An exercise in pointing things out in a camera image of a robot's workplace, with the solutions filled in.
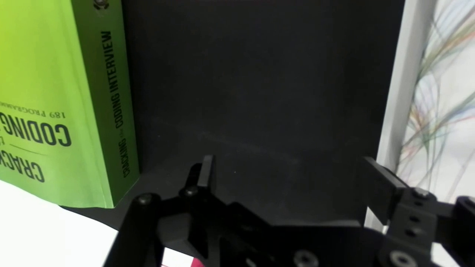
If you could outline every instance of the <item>screw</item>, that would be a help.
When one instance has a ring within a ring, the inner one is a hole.
[[[142,195],[138,197],[138,203],[139,204],[145,206],[145,204],[150,204],[150,201],[151,201],[151,194],[142,194]]]
[[[319,261],[314,253],[301,249],[294,253],[294,264],[296,267],[317,267]]]
[[[185,188],[185,189],[184,189],[184,194],[188,195],[188,197],[197,194],[197,186]]]
[[[402,250],[391,250],[389,259],[393,267],[417,267],[415,259]]]
[[[423,189],[418,186],[414,188],[414,192],[415,192],[415,195],[418,195],[421,198],[427,198],[430,195],[430,192],[427,189]]]

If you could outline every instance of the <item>book cover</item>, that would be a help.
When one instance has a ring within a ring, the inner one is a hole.
[[[138,178],[120,0],[0,3],[0,179],[112,207]]]

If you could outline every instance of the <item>black panel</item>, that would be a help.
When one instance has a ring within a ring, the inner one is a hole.
[[[391,0],[124,0],[142,176],[163,198],[216,155],[216,194],[270,222],[354,218],[400,4]]]

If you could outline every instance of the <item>book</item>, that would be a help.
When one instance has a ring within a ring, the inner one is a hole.
[[[138,179],[120,0],[0,3],[0,179],[114,207]]]

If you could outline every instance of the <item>white surface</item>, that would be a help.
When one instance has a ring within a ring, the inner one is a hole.
[[[117,231],[0,181],[0,267],[101,267]],[[164,250],[163,265],[193,258]]]
[[[396,170],[435,0],[406,0],[399,29],[377,163]]]
[[[437,3],[397,175],[439,200],[475,195],[475,0]]]
[[[458,267],[458,264],[439,243],[432,243],[432,261],[442,267]]]

